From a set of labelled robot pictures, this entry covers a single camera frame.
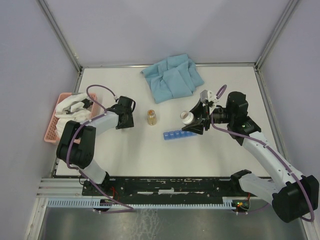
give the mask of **blue plastic strip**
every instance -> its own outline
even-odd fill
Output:
[[[196,135],[197,134],[194,132],[182,131],[182,130],[165,131],[163,133],[164,140],[180,139],[180,138],[192,137],[192,136],[196,136]]]

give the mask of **blue cloth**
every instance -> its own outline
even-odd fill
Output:
[[[204,84],[196,64],[187,54],[170,56],[141,71],[151,89],[155,103],[192,96]]]

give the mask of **pink basket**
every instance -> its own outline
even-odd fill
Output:
[[[66,99],[67,97],[71,96],[71,92],[63,92],[59,95],[58,101],[56,102],[56,106],[62,102],[62,100]],[[97,100],[97,95],[95,93],[90,93],[90,96],[94,99]],[[96,103],[93,103],[92,105],[92,109],[91,109],[91,116],[90,118],[93,118],[95,116],[98,115],[98,110],[99,110],[99,106]],[[58,118],[55,116],[56,114],[56,108],[54,108],[49,126],[46,130],[45,136],[44,136],[44,141],[48,142],[48,143],[53,143],[55,144],[56,142],[58,142],[60,139],[59,137],[56,135],[56,125],[58,122]]]

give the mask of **teal towel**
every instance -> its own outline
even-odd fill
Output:
[[[141,71],[151,89],[155,103],[192,96],[204,84],[196,64],[187,54],[170,56]]]

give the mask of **gray floor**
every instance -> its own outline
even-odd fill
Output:
[[[252,209],[261,206],[252,204]],[[40,240],[306,240],[299,219],[282,222],[272,207],[236,216],[229,210],[139,209],[101,214],[47,208]]]

